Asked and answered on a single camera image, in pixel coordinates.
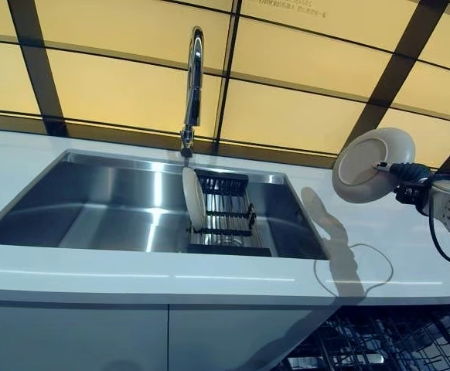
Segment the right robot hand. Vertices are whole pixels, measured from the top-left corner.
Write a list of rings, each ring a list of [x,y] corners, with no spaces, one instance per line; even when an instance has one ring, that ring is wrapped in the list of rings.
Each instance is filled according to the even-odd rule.
[[[413,205],[424,215],[423,208],[428,198],[430,184],[428,179],[433,175],[429,167],[423,164],[400,162],[376,162],[373,168],[380,172],[392,175],[397,184],[394,194],[399,203]]]

